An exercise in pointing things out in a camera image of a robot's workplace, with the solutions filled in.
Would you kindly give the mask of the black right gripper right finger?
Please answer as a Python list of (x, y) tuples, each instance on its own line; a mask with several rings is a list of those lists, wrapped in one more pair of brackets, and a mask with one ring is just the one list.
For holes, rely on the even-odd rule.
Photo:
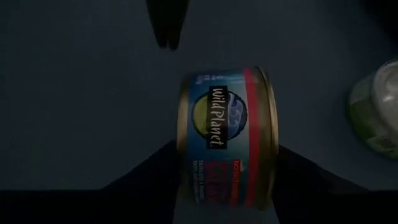
[(279, 147), (272, 192), (280, 224), (398, 224), (398, 190), (368, 190)]

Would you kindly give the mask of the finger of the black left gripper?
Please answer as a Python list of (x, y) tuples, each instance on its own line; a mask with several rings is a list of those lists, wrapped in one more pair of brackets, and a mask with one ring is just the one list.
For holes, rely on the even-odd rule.
[(157, 45), (160, 48), (166, 48), (168, 45), (167, 10), (169, 9), (169, 0), (146, 0), (146, 6)]
[(168, 44), (172, 50), (177, 50), (180, 43), (180, 35), (187, 14), (190, 0), (170, 0)]

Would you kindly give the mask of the green label silver can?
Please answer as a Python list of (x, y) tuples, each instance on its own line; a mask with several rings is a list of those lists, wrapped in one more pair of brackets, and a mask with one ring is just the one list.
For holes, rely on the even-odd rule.
[(358, 137), (377, 153), (398, 160), (398, 60), (357, 82), (348, 114)]

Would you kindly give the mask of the blue table mat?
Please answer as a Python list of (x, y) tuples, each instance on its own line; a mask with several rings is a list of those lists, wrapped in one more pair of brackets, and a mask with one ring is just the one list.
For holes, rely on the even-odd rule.
[[(351, 87), (398, 59), (367, 0), (190, 0), (177, 50), (157, 45), (146, 0), (0, 1), (0, 190), (99, 190), (175, 140), (189, 72), (260, 66), (281, 146), (368, 190), (398, 190), (398, 161), (347, 117)], [(195, 205), (184, 224), (279, 222)]]

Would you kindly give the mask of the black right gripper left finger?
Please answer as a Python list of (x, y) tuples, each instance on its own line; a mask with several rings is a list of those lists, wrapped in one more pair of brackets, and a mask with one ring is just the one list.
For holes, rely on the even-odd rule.
[(0, 190), (0, 224), (172, 224), (179, 184), (169, 141), (99, 190)]

